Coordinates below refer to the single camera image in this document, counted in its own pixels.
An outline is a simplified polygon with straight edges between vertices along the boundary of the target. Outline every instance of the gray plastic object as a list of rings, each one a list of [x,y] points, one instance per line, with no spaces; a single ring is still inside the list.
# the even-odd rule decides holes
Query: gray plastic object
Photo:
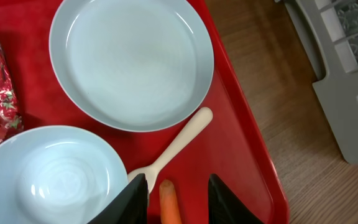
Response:
[[[323,20],[321,13],[343,1],[329,1],[323,7],[318,7],[317,1],[283,2],[316,72],[319,81],[313,83],[313,88],[338,146],[348,163],[358,164],[358,68],[352,67],[357,62],[354,58],[354,63],[344,60],[343,50],[337,51],[338,46],[350,46],[349,39],[357,37],[358,33],[333,38],[326,25],[327,20]],[[351,52],[350,47],[344,50]]]

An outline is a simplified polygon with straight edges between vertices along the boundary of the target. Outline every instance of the bowl rim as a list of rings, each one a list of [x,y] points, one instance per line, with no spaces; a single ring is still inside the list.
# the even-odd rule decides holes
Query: bowl rim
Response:
[[[87,112],[86,110],[84,110],[82,107],[79,106],[79,104],[70,96],[70,94],[68,94],[68,92],[66,91],[66,88],[64,88],[64,86],[62,85],[62,82],[60,81],[59,79],[59,76],[57,75],[57,72],[56,72],[56,69],[55,69],[55,66],[53,64],[53,60],[52,60],[52,49],[51,49],[51,39],[52,39],[52,32],[53,32],[53,27],[56,23],[56,18],[57,18],[57,15],[59,14],[59,12],[62,10],[62,7],[64,7],[64,5],[68,2],[69,0],[63,0],[62,3],[60,3],[58,9],[56,10],[56,13],[55,15],[53,16],[53,20],[52,20],[52,23],[50,25],[50,30],[49,30],[49,37],[48,37],[48,50],[49,50],[49,59],[50,59],[50,63],[52,64],[52,68],[53,68],[53,72],[56,76],[56,79],[58,80],[59,82],[59,85],[60,87],[63,89],[63,91],[65,92],[66,96],[69,97],[69,99],[71,100],[71,102],[73,102],[75,104],[75,106],[77,108],[79,108],[80,110],[82,110],[82,112],[84,112],[86,115],[88,115],[89,117],[91,117],[92,119],[96,120],[97,122],[100,122],[106,126],[109,126],[109,127],[112,127],[112,128],[115,128],[115,129],[119,129],[119,130],[122,130],[122,131],[128,131],[128,132],[132,132],[132,133],[149,133],[149,132],[154,132],[154,131],[161,131],[161,130],[164,130],[164,129],[167,129],[167,128],[171,128],[172,126],[176,125],[176,124],[179,124],[180,122],[186,120],[190,115],[192,115],[199,107],[200,105],[202,104],[202,102],[204,102],[205,98],[206,98],[206,95],[208,94],[209,92],[209,89],[211,88],[211,84],[212,84],[212,79],[213,79],[213,76],[214,76],[214,66],[215,66],[215,61],[214,61],[214,50],[213,50],[213,46],[212,46],[212,40],[211,40],[211,36],[209,35],[209,32],[208,32],[208,29],[206,28],[205,24],[204,24],[204,21],[202,20],[202,18],[200,17],[200,15],[196,12],[196,10],[194,9],[194,7],[186,0],[184,0],[184,4],[187,4],[188,7],[190,7],[192,9],[193,12],[196,13],[197,17],[198,17],[198,20],[200,20],[200,22],[203,24],[203,27],[205,28],[206,30],[206,33],[208,35],[208,44],[210,45],[211,47],[211,55],[212,55],[212,62],[211,62],[211,65],[212,65],[212,74],[211,74],[211,78],[209,79],[209,82],[208,82],[208,89],[205,93],[203,93],[203,96],[201,97],[201,100],[200,102],[197,104],[196,107],[194,107],[192,110],[191,110],[191,113],[189,113],[188,115],[184,116],[183,118],[179,119],[178,121],[172,123],[172,124],[168,124],[168,125],[165,125],[165,126],[162,126],[160,128],[154,128],[154,129],[147,129],[147,130],[136,130],[136,129],[129,129],[129,128],[121,128],[119,126],[115,126],[115,125],[112,125],[112,124],[109,124],[107,122],[104,122],[104,121],[101,121],[100,119],[98,119],[97,117],[93,116],[91,113]]]
[[[94,136],[97,140],[100,140],[105,145],[107,145],[112,150],[113,154],[117,155],[117,157],[121,161],[121,164],[120,164],[120,166],[122,166],[121,168],[124,168],[124,171],[125,171],[126,175],[128,175],[128,172],[127,172],[127,170],[125,168],[124,162],[122,161],[121,157],[119,156],[117,151],[106,140],[104,140],[102,137],[98,136],[97,134],[95,134],[95,133],[93,133],[91,131],[88,131],[88,130],[85,130],[85,129],[82,129],[82,128],[78,128],[78,127],[74,127],[74,126],[69,126],[69,125],[48,125],[48,126],[41,126],[41,127],[37,127],[37,128],[28,129],[28,130],[25,130],[25,131],[23,131],[23,132],[21,132],[19,134],[16,134],[15,136],[12,136],[9,139],[7,139],[7,140],[3,141],[2,143],[0,143],[0,148],[2,148],[4,145],[9,144],[10,142],[14,141],[15,138],[21,137],[22,135],[25,135],[25,134],[28,134],[28,133],[31,133],[31,132],[34,132],[34,131],[38,131],[40,129],[56,129],[56,128],[58,128],[58,129],[76,129],[76,130],[81,131],[83,133],[86,133],[88,135]]]

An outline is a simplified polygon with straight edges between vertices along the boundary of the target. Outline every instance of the red plastic tray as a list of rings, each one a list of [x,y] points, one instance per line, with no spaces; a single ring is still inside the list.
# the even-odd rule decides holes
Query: red plastic tray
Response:
[[[0,0],[0,43],[6,53],[26,129],[65,124],[105,139],[128,172],[151,164],[185,122],[152,133],[107,127],[78,109],[52,70],[48,35],[62,0]],[[204,21],[214,48],[215,71],[202,106],[214,119],[161,171],[175,184],[184,223],[208,223],[208,179],[216,173],[264,223],[288,223],[288,202],[251,110],[202,0],[189,0]],[[159,220],[158,188],[150,194],[149,221]]]

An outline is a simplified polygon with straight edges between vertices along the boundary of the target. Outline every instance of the plate rim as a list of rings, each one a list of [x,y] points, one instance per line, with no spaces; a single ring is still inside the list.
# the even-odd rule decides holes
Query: plate rim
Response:
[[[64,5],[70,0],[63,0],[62,3],[59,5],[58,9],[56,10],[56,13],[55,15],[53,16],[53,19],[52,19],[52,23],[50,25],[50,30],[49,30],[49,37],[48,37],[48,51],[49,51],[49,59],[50,59],[50,63],[52,64],[52,68],[53,68],[53,72],[56,76],[56,79],[58,80],[59,82],[59,85],[60,87],[63,89],[63,91],[65,92],[66,96],[69,97],[69,99],[71,100],[71,102],[73,102],[75,104],[75,106],[77,108],[79,108],[80,110],[82,110],[82,112],[84,112],[86,115],[88,115],[89,117],[91,117],[92,119],[96,120],[97,122],[99,123],[102,123],[106,126],[109,126],[111,128],[115,128],[115,129],[119,129],[121,131],[128,131],[128,132],[132,132],[132,133],[151,133],[151,132],[154,132],[154,131],[161,131],[161,130],[164,130],[164,129],[167,129],[167,128],[171,128],[172,126],[175,126],[179,123],[181,123],[182,121],[186,120],[187,118],[189,118],[199,107],[200,105],[204,102],[205,98],[206,98],[206,95],[208,94],[209,92],[209,89],[211,88],[211,84],[212,84],[212,80],[213,80],[213,76],[214,76],[214,66],[215,66],[215,58],[214,58],[214,49],[213,49],[213,45],[212,45],[212,40],[211,40],[211,36],[208,32],[208,29],[206,28],[205,26],[205,23],[204,21],[202,20],[202,18],[200,17],[200,15],[197,13],[197,11],[194,9],[194,7],[186,0],[183,0],[184,4],[186,4],[190,9],[191,11],[193,11],[195,14],[196,14],[196,19],[199,20],[202,25],[203,25],[203,28],[205,29],[206,31],[206,34],[208,36],[207,38],[207,41],[208,41],[208,46],[209,46],[209,49],[211,50],[211,55],[212,55],[212,61],[211,61],[211,66],[212,66],[212,73],[210,75],[210,79],[209,79],[209,82],[208,82],[208,89],[207,91],[203,94],[200,102],[198,103],[198,105],[193,108],[191,110],[191,113],[189,113],[187,116],[184,116],[182,119],[179,119],[178,121],[172,123],[172,124],[169,124],[169,125],[166,125],[166,126],[162,126],[160,128],[154,128],[154,129],[146,129],[146,130],[138,130],[138,129],[130,129],[130,128],[122,128],[122,127],[119,127],[119,126],[115,126],[115,125],[112,125],[112,124],[109,124],[107,122],[104,122],[104,121],[101,121],[100,119],[98,119],[97,117],[93,116],[91,113],[85,111],[82,107],[79,106],[79,104],[73,100],[73,98],[68,94],[66,88],[62,85],[62,82],[60,81],[59,79],[59,76],[57,75],[57,72],[56,72],[56,69],[55,69],[55,66],[53,64],[53,60],[52,60],[52,50],[51,50],[51,39],[52,39],[52,30],[53,30],[53,27],[56,23],[56,18],[57,18],[57,15],[59,14],[59,12],[62,10],[62,7],[64,7]]]

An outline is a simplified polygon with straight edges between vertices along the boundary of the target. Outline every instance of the wooden table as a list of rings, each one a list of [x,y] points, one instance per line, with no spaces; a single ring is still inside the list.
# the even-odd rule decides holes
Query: wooden table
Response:
[[[206,2],[286,191],[291,222],[358,224],[358,166],[342,158],[285,6]]]

